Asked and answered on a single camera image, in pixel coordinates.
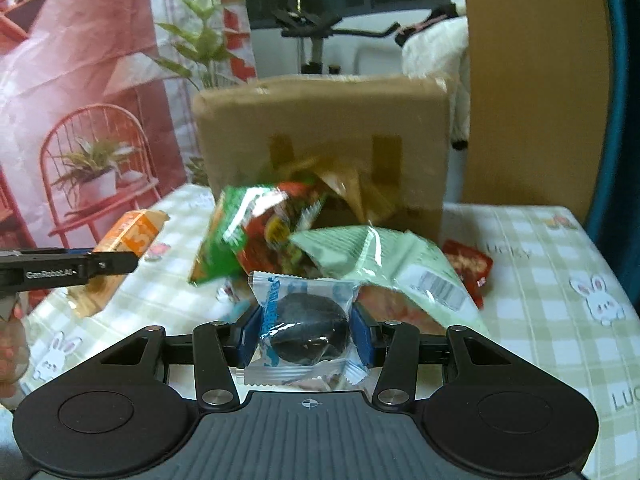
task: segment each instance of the checkered tablecloth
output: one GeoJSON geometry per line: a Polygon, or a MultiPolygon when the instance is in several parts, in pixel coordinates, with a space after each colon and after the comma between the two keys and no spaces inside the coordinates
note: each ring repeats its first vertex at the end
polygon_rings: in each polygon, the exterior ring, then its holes
{"type": "MultiPolygon", "coordinates": [[[[171,216],[156,240],[171,248],[159,261],[142,259],[107,309],[78,320],[63,291],[56,291],[29,316],[32,357],[22,380],[25,390],[44,384],[34,372],[59,332],[81,344],[58,373],[146,325],[161,324],[168,334],[190,333],[203,322],[239,316],[237,307],[216,299],[222,280],[200,287],[187,282],[213,208],[210,192],[186,185],[155,208],[171,216]]],[[[476,246],[494,259],[482,311],[492,338],[570,384],[596,407],[600,434],[585,474],[638,480],[640,320],[571,213],[551,207],[448,205],[445,238],[476,246]],[[600,311],[594,302],[599,286],[598,302],[606,300],[600,311]]],[[[418,394],[428,396],[440,384],[435,367],[422,367],[418,394]]],[[[172,385],[192,396],[193,372],[181,370],[172,385]]]]}

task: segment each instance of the ribbed gray surface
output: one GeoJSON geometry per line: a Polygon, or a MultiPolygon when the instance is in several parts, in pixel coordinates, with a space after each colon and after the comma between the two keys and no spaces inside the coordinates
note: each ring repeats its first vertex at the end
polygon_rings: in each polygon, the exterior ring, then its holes
{"type": "MultiPolygon", "coordinates": [[[[38,473],[33,480],[52,480],[38,473]]],[[[207,415],[187,445],[132,480],[473,480],[437,455],[414,422],[359,393],[254,393],[207,415]],[[308,401],[318,402],[309,408],[308,401]]]]}

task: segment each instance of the chair illustration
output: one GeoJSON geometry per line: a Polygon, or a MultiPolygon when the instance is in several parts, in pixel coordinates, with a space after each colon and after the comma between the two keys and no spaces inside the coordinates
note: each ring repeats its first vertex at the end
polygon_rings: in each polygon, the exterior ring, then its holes
{"type": "Polygon", "coordinates": [[[42,143],[40,171],[54,223],[49,236],[60,236],[65,248],[69,248],[69,231],[87,226],[98,243],[102,237],[95,227],[98,218],[124,205],[139,209],[138,199],[147,193],[160,200],[159,181],[142,126],[132,113],[116,105],[85,106],[60,120],[42,143]],[[117,164],[113,191],[87,201],[80,196],[77,182],[60,183],[70,171],[68,158],[61,155],[79,153],[81,142],[93,145],[100,140],[117,142],[129,148],[130,155],[117,164]]]}

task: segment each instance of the printed backdrop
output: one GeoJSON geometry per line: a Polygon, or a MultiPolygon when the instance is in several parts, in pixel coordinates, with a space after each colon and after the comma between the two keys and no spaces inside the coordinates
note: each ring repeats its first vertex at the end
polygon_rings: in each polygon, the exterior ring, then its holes
{"type": "Polygon", "coordinates": [[[244,0],[0,0],[0,246],[93,247],[203,182],[190,98],[254,66],[244,0]]]}

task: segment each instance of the blue curved edge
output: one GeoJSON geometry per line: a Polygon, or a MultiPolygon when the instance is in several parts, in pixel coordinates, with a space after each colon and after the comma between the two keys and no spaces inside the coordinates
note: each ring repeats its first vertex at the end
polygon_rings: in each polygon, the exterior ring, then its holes
{"type": "Polygon", "coordinates": [[[611,22],[612,74],[607,131],[600,159],[600,170],[585,229],[596,241],[604,222],[609,197],[614,187],[616,168],[625,126],[628,97],[629,51],[625,0],[607,0],[611,22]]]}

